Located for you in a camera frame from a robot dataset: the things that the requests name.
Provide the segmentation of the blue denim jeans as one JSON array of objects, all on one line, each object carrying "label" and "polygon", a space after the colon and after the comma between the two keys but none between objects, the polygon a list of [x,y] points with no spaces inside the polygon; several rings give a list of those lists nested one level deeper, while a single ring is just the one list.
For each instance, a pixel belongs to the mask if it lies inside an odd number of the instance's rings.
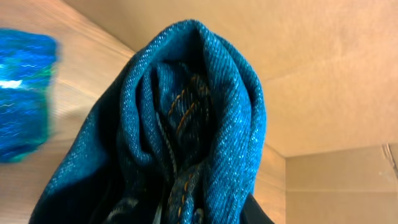
[{"label": "blue denim jeans", "polygon": [[177,22],[123,68],[88,114],[31,223],[269,223],[254,199],[262,86],[201,22]]}]

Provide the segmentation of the blue green sparkly cloth bundle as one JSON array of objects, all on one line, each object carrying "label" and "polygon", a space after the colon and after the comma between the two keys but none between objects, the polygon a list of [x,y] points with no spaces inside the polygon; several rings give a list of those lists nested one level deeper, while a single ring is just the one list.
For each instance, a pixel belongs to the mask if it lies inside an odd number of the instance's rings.
[{"label": "blue green sparkly cloth bundle", "polygon": [[1,29],[1,162],[22,160],[51,135],[57,47],[47,35]]}]

